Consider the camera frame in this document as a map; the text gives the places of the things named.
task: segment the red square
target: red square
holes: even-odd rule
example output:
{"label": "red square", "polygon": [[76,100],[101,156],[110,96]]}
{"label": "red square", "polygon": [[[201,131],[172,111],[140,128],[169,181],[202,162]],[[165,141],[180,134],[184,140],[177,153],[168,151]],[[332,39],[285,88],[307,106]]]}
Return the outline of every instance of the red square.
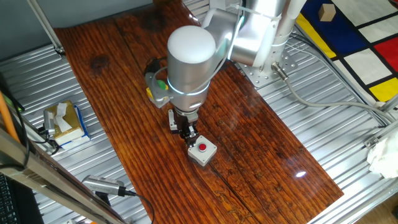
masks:
{"label": "red square", "polygon": [[377,44],[374,48],[387,60],[387,62],[398,72],[398,37]]}

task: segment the paper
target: paper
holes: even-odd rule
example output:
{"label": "paper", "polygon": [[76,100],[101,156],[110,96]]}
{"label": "paper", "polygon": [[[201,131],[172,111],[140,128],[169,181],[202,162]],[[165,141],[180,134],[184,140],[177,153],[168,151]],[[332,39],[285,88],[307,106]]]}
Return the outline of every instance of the paper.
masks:
{"label": "paper", "polygon": [[61,132],[68,131],[72,127],[63,119],[67,113],[67,104],[59,103],[57,106],[57,115],[55,116],[54,123],[60,127]]}
{"label": "paper", "polygon": [[384,178],[398,177],[398,130],[369,151],[368,163],[371,172],[380,173]]}

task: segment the metal pole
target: metal pole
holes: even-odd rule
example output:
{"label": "metal pole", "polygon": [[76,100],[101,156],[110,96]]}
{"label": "metal pole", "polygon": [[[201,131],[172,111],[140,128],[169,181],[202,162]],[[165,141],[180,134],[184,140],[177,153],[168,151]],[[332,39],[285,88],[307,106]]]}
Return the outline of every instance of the metal pole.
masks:
{"label": "metal pole", "polygon": [[[24,163],[26,148],[1,128],[0,142],[1,164]],[[125,223],[120,215],[92,194],[84,185],[81,184],[82,189],[68,180],[65,175],[61,175],[60,172],[65,169],[43,150],[34,147],[34,151],[36,153],[29,155],[25,170],[17,171],[13,168],[4,168],[0,171],[96,223]]]}
{"label": "metal pole", "polygon": [[45,32],[49,36],[52,44],[54,45],[54,49],[58,54],[64,54],[65,50],[62,47],[60,40],[58,39],[57,35],[55,34],[52,26],[45,16],[43,9],[38,4],[37,0],[27,0],[30,7],[32,8],[33,12],[35,13],[36,17],[38,18],[39,22],[43,26]]}

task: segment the wooden block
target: wooden block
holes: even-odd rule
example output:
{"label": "wooden block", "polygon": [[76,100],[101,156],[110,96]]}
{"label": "wooden block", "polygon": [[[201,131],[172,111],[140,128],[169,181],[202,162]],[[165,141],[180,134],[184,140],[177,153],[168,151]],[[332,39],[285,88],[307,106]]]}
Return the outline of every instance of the wooden block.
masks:
{"label": "wooden block", "polygon": [[323,4],[319,10],[319,20],[322,22],[331,22],[336,15],[336,8],[334,4]]}
{"label": "wooden block", "polygon": [[343,193],[235,66],[212,79],[198,112],[200,134],[218,147],[203,169],[170,132],[172,105],[149,101],[146,63],[167,55],[175,29],[199,26],[190,13],[174,1],[56,33],[156,223],[308,223]]}

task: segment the yellow square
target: yellow square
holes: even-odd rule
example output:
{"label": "yellow square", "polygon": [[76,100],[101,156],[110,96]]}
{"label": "yellow square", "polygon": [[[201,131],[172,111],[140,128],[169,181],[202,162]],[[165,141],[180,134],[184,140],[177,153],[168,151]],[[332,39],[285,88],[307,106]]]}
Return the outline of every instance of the yellow square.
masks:
{"label": "yellow square", "polygon": [[389,101],[393,96],[398,94],[398,79],[393,78],[384,83],[380,83],[370,88],[370,91],[379,101]]}

